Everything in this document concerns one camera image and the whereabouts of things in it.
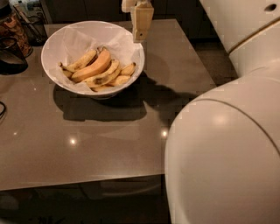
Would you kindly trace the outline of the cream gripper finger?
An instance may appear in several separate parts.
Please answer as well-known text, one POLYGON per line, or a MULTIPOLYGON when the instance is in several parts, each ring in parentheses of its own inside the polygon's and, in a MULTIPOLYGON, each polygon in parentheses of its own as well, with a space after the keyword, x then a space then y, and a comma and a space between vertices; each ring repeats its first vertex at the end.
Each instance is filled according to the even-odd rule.
POLYGON ((129 13, 136 3, 137 0, 122 0, 122 12, 129 13))
POLYGON ((141 43, 146 40, 153 14, 154 8, 150 1, 137 1, 130 8, 132 35, 135 43, 141 43))

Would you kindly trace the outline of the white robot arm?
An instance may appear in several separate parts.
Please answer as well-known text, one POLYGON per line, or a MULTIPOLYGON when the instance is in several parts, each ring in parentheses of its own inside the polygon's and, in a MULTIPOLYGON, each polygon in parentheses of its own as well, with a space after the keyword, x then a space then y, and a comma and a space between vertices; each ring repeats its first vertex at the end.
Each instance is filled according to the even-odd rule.
POLYGON ((238 78, 170 127, 171 224, 280 224, 280 0, 199 1, 238 78))

